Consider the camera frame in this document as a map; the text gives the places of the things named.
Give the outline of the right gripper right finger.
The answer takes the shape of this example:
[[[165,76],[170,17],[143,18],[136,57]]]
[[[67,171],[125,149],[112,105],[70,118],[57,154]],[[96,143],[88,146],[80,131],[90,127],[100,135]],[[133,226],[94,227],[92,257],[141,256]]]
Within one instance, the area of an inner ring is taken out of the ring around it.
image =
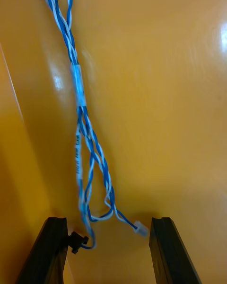
[[[152,218],[149,248],[157,284],[201,283],[171,218]]]

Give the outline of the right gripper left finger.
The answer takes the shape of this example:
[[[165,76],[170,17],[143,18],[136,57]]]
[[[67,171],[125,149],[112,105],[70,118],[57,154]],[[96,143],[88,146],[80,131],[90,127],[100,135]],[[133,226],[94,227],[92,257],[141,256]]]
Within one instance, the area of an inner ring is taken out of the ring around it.
[[[66,218],[49,217],[44,222],[17,284],[62,284],[68,251]]]

